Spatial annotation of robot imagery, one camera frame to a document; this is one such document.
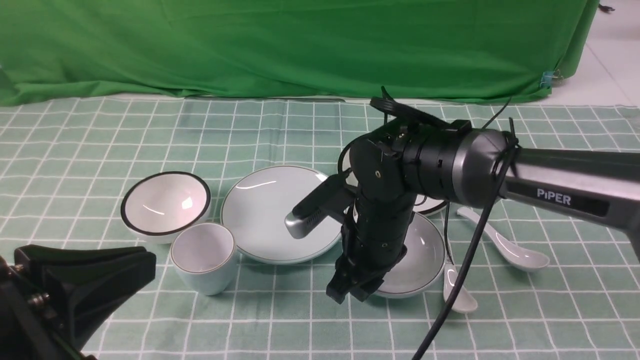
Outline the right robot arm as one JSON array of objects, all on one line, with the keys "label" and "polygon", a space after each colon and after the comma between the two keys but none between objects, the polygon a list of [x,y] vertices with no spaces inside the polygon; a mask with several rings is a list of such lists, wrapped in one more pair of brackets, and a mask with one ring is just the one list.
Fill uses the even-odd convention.
[{"label": "right robot arm", "polygon": [[514,134],[443,121],[375,96],[393,116],[349,145],[358,181],[343,221],[343,253],[326,294],[365,301],[406,255],[418,195],[471,208],[498,198],[621,231],[639,252],[640,156],[637,152],[523,148]]}]

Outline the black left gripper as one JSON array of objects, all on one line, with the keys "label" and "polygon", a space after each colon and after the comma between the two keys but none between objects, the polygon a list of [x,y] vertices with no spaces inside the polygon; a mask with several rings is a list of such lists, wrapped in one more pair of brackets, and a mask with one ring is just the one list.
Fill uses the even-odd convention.
[{"label": "black left gripper", "polygon": [[1,260],[0,357],[92,360],[94,333],[156,276],[142,246],[74,250],[28,244]]}]

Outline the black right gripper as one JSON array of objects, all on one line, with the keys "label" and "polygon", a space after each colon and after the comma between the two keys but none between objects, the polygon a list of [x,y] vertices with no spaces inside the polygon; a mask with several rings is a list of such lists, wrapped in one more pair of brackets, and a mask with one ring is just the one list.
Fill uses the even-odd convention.
[{"label": "black right gripper", "polygon": [[347,295],[364,302],[384,284],[384,277],[407,254],[405,238],[416,194],[386,201],[357,193],[341,228],[342,254],[326,294],[342,304]]}]

